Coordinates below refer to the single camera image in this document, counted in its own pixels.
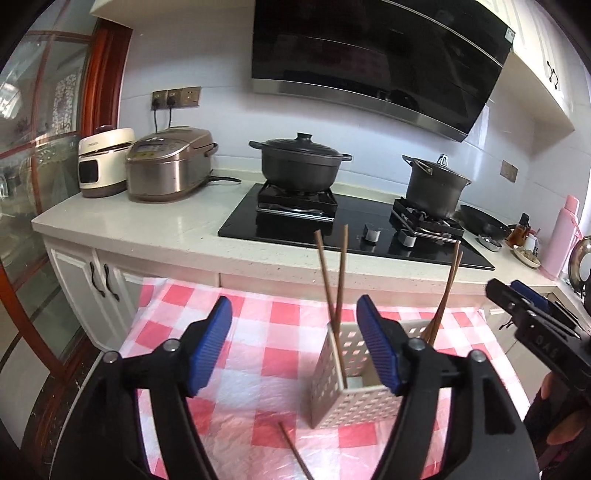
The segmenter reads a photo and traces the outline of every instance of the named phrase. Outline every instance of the chopstick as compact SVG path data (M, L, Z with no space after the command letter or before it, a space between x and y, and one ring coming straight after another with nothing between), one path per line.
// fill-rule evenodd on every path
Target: chopstick
M456 246L454 249L454 258L452 262L452 266L449 269L449 275L447 277L447 284L445 287L445 291L443 293L443 297L441 298L441 302L439 303L439 307L435 312L435 316L433 320L429 323L427 328L421 334L421 339L427 342L429 345L433 346L435 343L435 338L437 337L437 332L439 331L439 326L441 325L441 321L443 320L443 313L445 312L445 307L447 305L447 300L449 298L449 294L452 290L453 282L456 278L456 273L458 268L460 267L460 263L462 261L463 252L460 253L460 242L456 242Z
M324 280L324 292L326 293L326 304L329 309L330 324L335 325L335 308L332 303L332 295L330 294L330 283L329 273L326 268L326 261L324 260L324 244L322 243L322 233L317 230L314 235L316 236L316 245L318 246L318 256L320 257L320 268L322 269L322 279Z
M336 291L335 334L340 333L340 318L343 314L343 291L345 289L345 270L347 264L347 247L349 242L349 225L343 227L343 244L340 249L339 286Z
M312 474L308 470L308 467L304 463L304 459L301 457L300 452L297 451L296 446L293 444L293 442L290 439L290 436L287 434L287 430L285 429L285 426L283 425L282 421L279 422L279 429L281 430L281 434L283 435L283 438L285 439L287 444L290 446L290 449L293 452L298 464L300 465L300 468L304 472L304 475L306 476L307 480L314 480L314 477L312 476Z
M340 345L340 318L343 311L343 291L345 289L345 265L347 256L347 247L349 239L349 225L343 228L343 244L340 251L340 266L339 266L339 285L337 288L337 312L333 309L332 296L330 295L329 274L326 268L326 261L324 260L324 245L322 243L322 234L320 230L315 233L316 244L318 245L318 255L320 257L320 267L322 269L322 279L324 280L324 291L326 292L326 303L328 304L330 329L333 332L336 344L336 352L339 357L339 365L343 377L343 386L347 388L347 373L345 372L345 360L343 359L343 349Z

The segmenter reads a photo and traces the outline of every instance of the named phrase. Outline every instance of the wall socket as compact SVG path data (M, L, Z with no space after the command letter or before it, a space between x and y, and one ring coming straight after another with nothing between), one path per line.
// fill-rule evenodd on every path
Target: wall socket
M517 180L517 167L503 160L501 165L501 176L505 177L511 183L515 183Z
M170 90L158 90L152 92L152 103L158 102L158 110L167 110L168 99L174 99L173 108L185 108L188 106L199 106L201 87L185 87Z

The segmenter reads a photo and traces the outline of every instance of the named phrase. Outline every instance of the human hand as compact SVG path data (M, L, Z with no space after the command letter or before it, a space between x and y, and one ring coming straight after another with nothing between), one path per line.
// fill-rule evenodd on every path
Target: human hand
M540 389L540 397L542 400L546 400L550 397L552 384L555 380L556 376L552 372L544 377ZM572 442L589 424L590 420L591 406L571 413L571 415L566 417L550 432L546 439L546 443L548 445L562 445L563 443Z

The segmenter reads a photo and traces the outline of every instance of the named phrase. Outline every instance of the rice cooker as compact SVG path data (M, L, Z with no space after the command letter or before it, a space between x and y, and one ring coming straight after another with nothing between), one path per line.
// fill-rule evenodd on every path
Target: rice cooker
M87 198L109 197L127 188L125 159L135 141L134 131L102 129L78 144L78 182Z
M171 127L149 134L127 154L127 192L142 202L173 202L211 181L217 143L209 130Z

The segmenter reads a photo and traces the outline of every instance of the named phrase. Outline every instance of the plastic sheet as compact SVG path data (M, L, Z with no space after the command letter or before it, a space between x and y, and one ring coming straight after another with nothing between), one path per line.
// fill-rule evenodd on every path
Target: plastic sheet
M189 323L207 316L219 295L230 298L233 323L207 387L188 399L197 431L220 480L304 478L279 430L285 424L317 480L370 479L393 420L310 428L310 385L326 335L321 302L286 299L168 280L147 279L123 356L147 353ZM422 318L434 309L378 308L385 317ZM353 305L343 318L355 320ZM435 347L466 355L480 348L492 358L520 412L529 406L515 372L478 309L447 309ZM439 468L450 393L442 391L424 476ZM139 397L144 445L153 473L166 478L149 393Z

